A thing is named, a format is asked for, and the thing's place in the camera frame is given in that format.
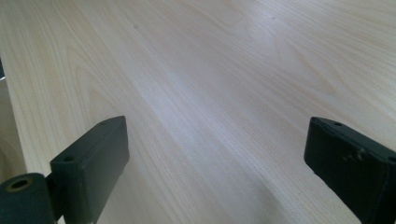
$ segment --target light wood surface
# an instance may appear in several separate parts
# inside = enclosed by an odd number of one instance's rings
[[[305,165],[309,119],[396,149],[394,1],[0,3],[30,172],[125,115],[100,223],[359,223]]]
[[[8,87],[0,81],[0,183],[26,173]]]

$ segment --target tabletop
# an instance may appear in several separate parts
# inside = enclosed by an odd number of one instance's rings
[[[391,0],[3,0],[28,172],[103,119],[131,159],[99,223],[359,223],[304,163],[313,116],[396,149]]]

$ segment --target wooden table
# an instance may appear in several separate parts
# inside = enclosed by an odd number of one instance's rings
[[[125,115],[100,223],[359,223],[305,165],[309,119],[396,148],[392,0],[4,0],[29,172]]]

